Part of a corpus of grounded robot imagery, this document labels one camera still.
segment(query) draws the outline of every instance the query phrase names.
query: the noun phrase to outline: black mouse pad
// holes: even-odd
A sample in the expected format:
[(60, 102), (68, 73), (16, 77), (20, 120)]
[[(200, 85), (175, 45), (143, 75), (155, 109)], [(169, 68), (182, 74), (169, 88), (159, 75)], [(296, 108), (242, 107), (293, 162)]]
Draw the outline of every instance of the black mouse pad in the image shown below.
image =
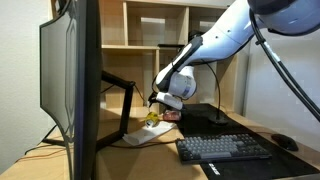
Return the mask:
[(209, 179), (276, 179), (320, 173), (318, 169), (288, 153), (259, 134), (254, 133), (236, 121), (225, 118), (226, 126), (218, 126), (208, 121), (206, 116), (216, 113), (210, 104), (189, 104), (182, 111), (182, 119), (177, 123), (185, 135), (221, 133), (250, 133), (250, 135), (271, 155), (271, 159), (200, 164)]

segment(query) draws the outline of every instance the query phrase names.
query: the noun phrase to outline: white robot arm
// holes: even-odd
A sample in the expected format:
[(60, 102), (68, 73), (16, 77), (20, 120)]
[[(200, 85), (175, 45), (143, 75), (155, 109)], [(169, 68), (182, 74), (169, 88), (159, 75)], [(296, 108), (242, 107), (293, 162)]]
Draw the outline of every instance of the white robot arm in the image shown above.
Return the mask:
[(319, 0), (236, 0), (209, 31), (193, 38), (159, 72), (155, 81), (159, 92), (149, 100), (182, 109), (181, 99), (196, 91), (190, 64), (224, 60), (241, 50), (254, 35), (250, 10), (260, 29), (281, 35), (305, 35), (320, 27)]

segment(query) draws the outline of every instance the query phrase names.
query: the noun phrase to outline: black keyboard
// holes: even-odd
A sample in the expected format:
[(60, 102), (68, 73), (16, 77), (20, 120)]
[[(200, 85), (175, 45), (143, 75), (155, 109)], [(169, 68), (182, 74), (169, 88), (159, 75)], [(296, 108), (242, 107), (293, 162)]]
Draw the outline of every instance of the black keyboard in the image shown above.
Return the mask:
[(176, 140), (182, 164), (270, 158), (271, 154), (249, 134), (187, 136)]

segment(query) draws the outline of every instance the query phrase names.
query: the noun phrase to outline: yellow object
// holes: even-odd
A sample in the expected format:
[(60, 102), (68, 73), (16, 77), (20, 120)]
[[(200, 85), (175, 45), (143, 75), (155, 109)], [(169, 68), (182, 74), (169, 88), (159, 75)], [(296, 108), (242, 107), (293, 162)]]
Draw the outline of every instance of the yellow object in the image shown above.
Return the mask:
[(146, 117), (145, 123), (147, 127), (154, 127), (159, 121), (158, 114), (155, 112), (149, 112)]

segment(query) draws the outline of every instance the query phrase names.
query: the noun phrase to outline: paper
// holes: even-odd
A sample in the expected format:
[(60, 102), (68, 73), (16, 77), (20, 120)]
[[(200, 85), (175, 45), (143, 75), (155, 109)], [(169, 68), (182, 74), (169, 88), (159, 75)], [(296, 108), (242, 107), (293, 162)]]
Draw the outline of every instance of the paper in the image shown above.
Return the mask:
[(174, 123), (160, 121), (156, 127), (146, 127), (122, 137), (127, 143), (137, 146), (143, 144), (169, 130), (175, 126)]

